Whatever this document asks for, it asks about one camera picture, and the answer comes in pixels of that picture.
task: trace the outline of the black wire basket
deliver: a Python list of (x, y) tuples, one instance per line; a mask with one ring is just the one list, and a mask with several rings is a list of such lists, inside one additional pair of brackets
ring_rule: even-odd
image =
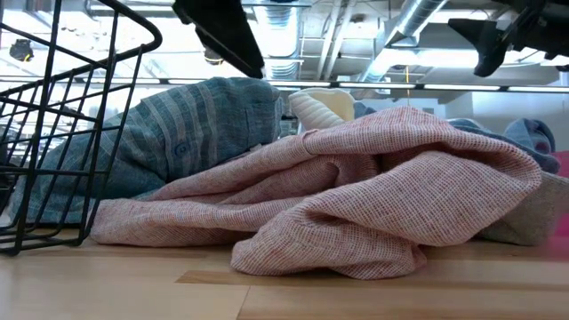
[[(114, 10), (108, 40), (108, 57), (94, 60), (68, 50), (57, 45), (61, 2), (62, 0), (54, 2), (49, 41), (0, 23), (2, 29), (48, 48), (43, 79), (0, 92), (0, 134), (2, 134), (0, 140), (0, 209), (2, 213), (0, 213), (0, 218), (6, 221), (0, 225), (0, 252), (9, 255), (16, 255), (23, 250), (60, 244), (80, 245), (89, 235), (102, 192), (108, 181), (113, 159), (116, 156), (136, 78), (139, 74), (142, 54), (155, 50), (162, 43), (159, 30), (148, 20), (117, 0), (100, 0), (102, 4)], [(131, 32), (128, 28), (118, 27), (118, 18), (121, 15), (138, 27), (146, 29), (152, 35), (153, 40), (117, 53), (117, 30)], [(60, 54), (65, 54), (86, 64), (53, 75), (56, 53), (58, 57)], [(33, 53), (28, 53), (22, 56), (21, 60), (30, 59), (32, 56)], [(117, 62), (129, 59), (136, 60), (132, 68), (132, 78), (128, 78), (126, 84), (113, 84)], [(104, 75), (103, 81), (98, 84), (100, 89), (93, 90), (93, 75)], [(70, 88), (77, 85), (83, 86), (79, 90), (82, 94), (70, 97)], [(61, 97), (53, 96), (56, 87), (62, 89), (60, 90)], [(120, 116), (120, 124), (103, 125), (109, 94), (122, 90), (128, 90), (128, 98), (123, 114)], [(84, 115), (84, 105), (89, 99), (97, 99), (100, 102), (96, 116)], [(105, 163), (101, 170), (100, 165), (97, 165), (97, 159), (100, 152), (101, 133), (105, 131), (116, 131), (114, 135), (116, 138), (110, 152), (111, 160)], [(64, 170), (62, 164), (66, 157), (70, 156), (68, 149), (71, 141), (79, 136), (88, 137), (88, 147), (84, 154), (76, 159), (80, 170)], [(56, 161), (55, 167), (46, 168), (44, 165), (46, 155), (55, 148), (58, 149), (57, 155), (60, 159)], [(32, 192), (34, 184), (39, 179), (49, 180), (49, 188), (40, 196)], [(43, 223), (44, 209), (50, 201), (53, 186), (58, 180), (60, 182), (65, 180), (72, 192), (67, 204), (61, 206), (57, 219), (46, 225)], [(61, 230), (69, 227), (66, 218), (69, 206), (78, 189), (82, 190), (84, 199), (81, 217), (74, 225), (75, 232), (62, 234)], [(14, 190), (21, 192), (21, 196), (17, 199), (14, 199)], [(29, 216), (30, 201), (41, 204), (39, 211), (33, 217)]]

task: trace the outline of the ceiling pipe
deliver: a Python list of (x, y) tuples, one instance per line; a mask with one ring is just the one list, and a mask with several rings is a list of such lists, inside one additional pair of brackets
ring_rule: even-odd
[(324, 80), (329, 79), (330, 75), (332, 74), (332, 70), (334, 69), (336, 58), (338, 58), (338, 53), (340, 52), (341, 44), (344, 41), (344, 34), (346, 33), (346, 29), (348, 28), (348, 24), (350, 18), (352, 17), (352, 12), (354, 11), (354, 6), (356, 6), (356, 2), (357, 0), (348, 1), (348, 6), (344, 11), (344, 20), (341, 23), (340, 31), (338, 31), (338, 35), (336, 36), (336, 40), (334, 41), (332, 56), (330, 57), (330, 61), (328, 61), (328, 65), (326, 66), (326, 72), (324, 73)]
[(367, 70), (362, 73), (359, 80), (362, 82), (379, 82), (388, 70), (395, 65), (391, 59), (393, 52), (383, 50), (391, 46), (417, 46), (419, 34), (448, 0), (406, 0), (401, 13), (380, 28), (376, 44), (380, 48), (375, 60), (370, 63)]
[(336, 31), (336, 23), (340, 17), (340, 7), (341, 0), (334, 0), (332, 12), (330, 13), (330, 25), (328, 27), (328, 31), (326, 32), (324, 43), (322, 44), (322, 54), (320, 55), (320, 60), (318, 61), (318, 69), (314, 80), (320, 80), (322, 71), (324, 71), (324, 64), (326, 63), (328, 52), (330, 51), (330, 46), (332, 44), (332, 39)]
[[(298, 58), (299, 8), (291, 6), (257, 6), (253, 8), (259, 29), (267, 32), (271, 44), (266, 54), (271, 58)], [(294, 60), (266, 61), (267, 79), (298, 78), (299, 63)]]

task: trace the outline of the pink linen fabric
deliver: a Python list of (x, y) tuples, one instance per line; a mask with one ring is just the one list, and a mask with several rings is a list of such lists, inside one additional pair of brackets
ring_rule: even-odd
[(420, 244), (468, 241), (541, 184), (506, 142), (392, 108), (306, 132), (186, 179), (144, 201), (103, 201), (92, 238), (152, 247), (235, 243), (231, 266), (279, 276), (330, 268), (404, 276)]

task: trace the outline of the ceiling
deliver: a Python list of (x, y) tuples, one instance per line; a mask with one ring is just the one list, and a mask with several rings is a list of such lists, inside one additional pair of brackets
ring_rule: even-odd
[[(50, 0), (35, 0), (36, 7), (49, 7)], [(333, 0), (304, 0), (310, 5), (301, 10), (299, 22), (298, 46), (299, 54), (294, 61), (301, 64), (299, 80), (315, 80), (318, 62), (325, 44), (325, 23), (333, 10)], [(51, 15), (48, 12), (26, 11), (25, 3), (21, 0), (4, 0), (4, 23), (10, 26), (25, 26), (24, 31), (33, 33), (43, 39), (49, 39)], [(174, 16), (164, 0), (129, 1), (132, 7), (140, 8), (141, 14), (146, 15), (161, 30), (164, 42), (159, 49), (148, 53), (142, 61), (139, 77), (141, 78), (208, 78), (211, 76), (241, 76), (242, 74), (229, 64), (211, 66), (204, 60), (204, 47), (198, 40), (193, 26), (184, 26)], [(356, 79), (367, 69), (375, 58), (374, 49), (378, 29), (382, 22), (399, 14), (402, 1), (357, 1), (350, 21), (358, 17), (357, 22), (350, 22), (343, 33), (340, 54), (333, 64), (331, 78)], [(108, 43), (112, 18), (108, 16), (90, 16), (84, 10), (84, 0), (64, 0), (60, 21), (58, 44), (73, 51), (93, 58), (103, 59), (108, 56)], [(542, 66), (543, 58), (535, 50), (509, 53), (509, 65), (500, 68), (492, 76), (479, 78), (472, 75), (476, 65), (476, 53), (472, 46), (458, 34), (448, 28), (445, 22), (450, 17), (471, 19), (487, 19), (493, 12), (501, 8), (500, 4), (480, 0), (451, 0), (433, 17), (421, 32), (419, 48), (425, 57), (421, 65), (409, 65), (405, 68), (391, 68), (386, 74), (386, 80), (391, 82), (436, 83), (436, 84), (550, 84), (558, 80), (557, 70), (551, 66)], [(509, 13), (501, 16), (510, 20)], [(262, 30), (255, 21), (250, 22), (262, 52), (269, 52), (274, 46), (279, 46), (279, 39), (263, 36)], [(44, 73), (46, 48), (33, 44), (35, 58), (30, 62), (20, 62), (9, 55), (9, 49), (20, 36), (3, 32), (0, 43), (0, 76), (41, 76)], [(119, 35), (116, 42), (119, 51), (130, 49), (152, 40), (151, 35), (132, 21), (122, 18), (119, 21)], [(405, 56), (401, 49), (397, 56)], [(83, 62), (58, 53), (53, 65), (54, 72), (63, 72), (82, 65)], [(115, 77), (129, 77), (132, 74), (135, 61), (128, 60), (119, 63)], [(95, 76), (104, 76), (103, 72)], [(426, 96), (437, 95), (440, 92), (424, 92)]]

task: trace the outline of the striped fabric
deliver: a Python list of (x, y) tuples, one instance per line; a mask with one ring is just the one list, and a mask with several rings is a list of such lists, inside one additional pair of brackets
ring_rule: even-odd
[(468, 241), (541, 184), (510, 144), (413, 108), (274, 142), (144, 200), (101, 203), (101, 244), (230, 244), (233, 268), (278, 276), (330, 268), (358, 279), (425, 264), (419, 244)]
[[(123, 136), (103, 198), (144, 196), (167, 182), (202, 172), (258, 144), (278, 137), (282, 115), (279, 91), (267, 82), (249, 78), (214, 78), (184, 85), (143, 100), (130, 109)], [(122, 114), (105, 122), (119, 125)], [(105, 170), (116, 140), (116, 131), (104, 132), (97, 161)], [(73, 138), (61, 170), (81, 170), (89, 135)], [(51, 151), (42, 168), (54, 169), (63, 145)], [(42, 222), (58, 222), (74, 189), (73, 177), (60, 176), (54, 184)], [(39, 176), (29, 204), (28, 221), (40, 211), (52, 176)], [(20, 208), (25, 180), (12, 196), (11, 216)], [(101, 176), (95, 180), (99, 190)], [(67, 223), (77, 223), (83, 211), (86, 178), (81, 179), (70, 203)]]

